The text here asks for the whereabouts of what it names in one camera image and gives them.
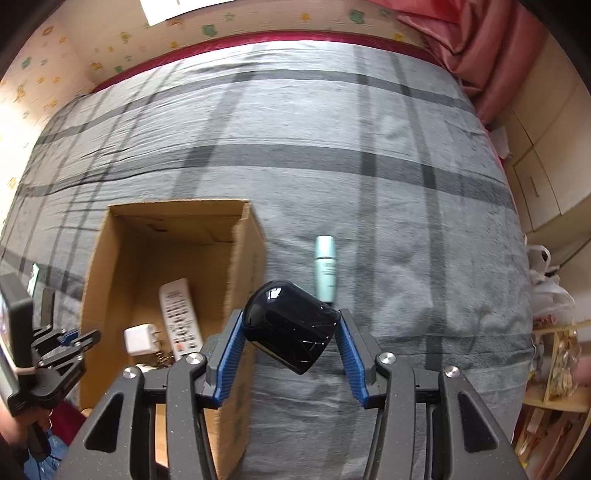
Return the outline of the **person's left hand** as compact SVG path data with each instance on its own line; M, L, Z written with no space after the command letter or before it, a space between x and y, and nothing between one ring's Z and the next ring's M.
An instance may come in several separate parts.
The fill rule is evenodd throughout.
M50 411L41 408L27 409L13 416L6 405L1 403L1 459L15 458L17 454L28 450L29 428L37 424L43 430L49 428Z

